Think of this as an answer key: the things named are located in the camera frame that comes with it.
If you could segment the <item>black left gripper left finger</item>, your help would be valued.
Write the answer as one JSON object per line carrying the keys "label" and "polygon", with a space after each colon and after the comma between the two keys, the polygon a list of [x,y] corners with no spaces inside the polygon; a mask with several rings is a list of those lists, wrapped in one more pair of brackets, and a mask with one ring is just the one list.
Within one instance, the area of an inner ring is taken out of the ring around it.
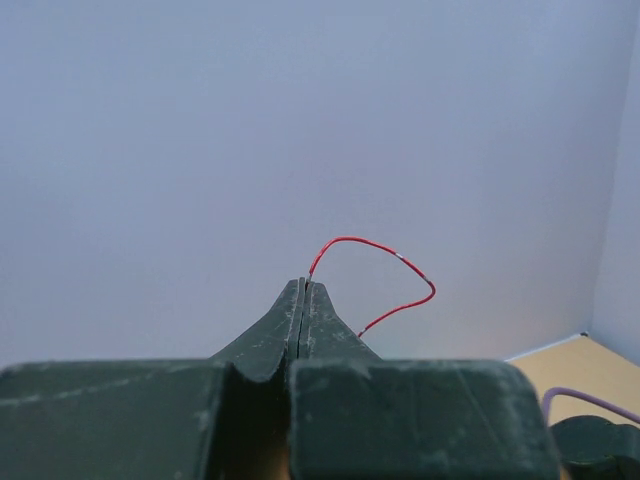
{"label": "black left gripper left finger", "polygon": [[1,372],[5,479],[286,479],[288,368],[305,299],[288,282],[209,358],[22,363]]}

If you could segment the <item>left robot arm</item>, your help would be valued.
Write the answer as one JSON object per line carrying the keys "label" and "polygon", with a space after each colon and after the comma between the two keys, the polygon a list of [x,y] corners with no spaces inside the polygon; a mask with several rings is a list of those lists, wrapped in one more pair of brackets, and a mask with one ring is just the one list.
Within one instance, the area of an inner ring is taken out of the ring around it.
{"label": "left robot arm", "polygon": [[517,368],[383,360],[287,283],[210,358],[1,373],[5,479],[635,479],[639,423],[548,421]]}

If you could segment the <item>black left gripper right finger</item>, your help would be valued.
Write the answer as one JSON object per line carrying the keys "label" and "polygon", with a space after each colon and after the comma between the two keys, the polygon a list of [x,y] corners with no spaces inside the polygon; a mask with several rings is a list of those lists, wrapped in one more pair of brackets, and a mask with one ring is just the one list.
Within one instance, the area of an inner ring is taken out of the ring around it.
{"label": "black left gripper right finger", "polygon": [[296,479],[556,479],[532,384],[496,360],[382,360],[305,291],[289,370]]}

